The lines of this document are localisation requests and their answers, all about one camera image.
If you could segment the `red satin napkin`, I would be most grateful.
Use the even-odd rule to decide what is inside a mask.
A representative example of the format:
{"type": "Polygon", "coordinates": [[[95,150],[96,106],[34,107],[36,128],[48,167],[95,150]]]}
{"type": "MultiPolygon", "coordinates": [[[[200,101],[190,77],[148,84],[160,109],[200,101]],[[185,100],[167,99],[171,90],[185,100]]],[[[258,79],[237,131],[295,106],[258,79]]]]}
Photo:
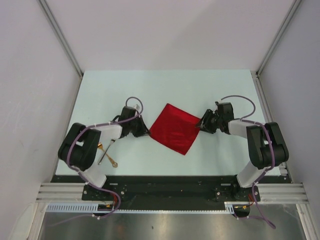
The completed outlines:
{"type": "Polygon", "coordinates": [[[150,128],[150,137],[165,147],[186,155],[196,140],[200,128],[196,124],[200,118],[166,104],[150,128]]]}

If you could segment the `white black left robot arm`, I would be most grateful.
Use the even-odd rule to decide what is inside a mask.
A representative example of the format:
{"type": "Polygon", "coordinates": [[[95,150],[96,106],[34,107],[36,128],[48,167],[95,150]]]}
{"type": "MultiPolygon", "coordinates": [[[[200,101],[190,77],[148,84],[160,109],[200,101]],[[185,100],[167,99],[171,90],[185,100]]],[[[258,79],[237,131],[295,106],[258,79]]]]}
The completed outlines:
{"type": "Polygon", "coordinates": [[[105,184],[107,177],[99,169],[98,158],[104,158],[103,153],[98,153],[99,144],[111,145],[128,134],[139,138],[148,136],[150,131],[136,108],[124,106],[121,114],[108,123],[92,126],[74,123],[57,155],[60,160],[79,173],[85,182],[94,186],[93,194],[98,199],[105,200],[110,196],[111,188],[105,184]]]}

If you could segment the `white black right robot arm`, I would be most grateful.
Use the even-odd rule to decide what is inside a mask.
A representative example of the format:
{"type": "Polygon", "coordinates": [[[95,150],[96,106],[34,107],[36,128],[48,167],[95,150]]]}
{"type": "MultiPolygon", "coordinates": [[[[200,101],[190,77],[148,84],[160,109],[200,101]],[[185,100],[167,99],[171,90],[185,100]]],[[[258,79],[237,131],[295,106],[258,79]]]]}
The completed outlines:
{"type": "Polygon", "coordinates": [[[278,123],[235,118],[230,102],[216,102],[216,109],[207,109],[195,125],[202,132],[215,134],[217,130],[227,135],[247,140],[249,162],[236,176],[237,184],[230,188],[231,196],[242,201],[249,194],[249,187],[260,181],[274,167],[289,159],[289,150],[278,123]]]}

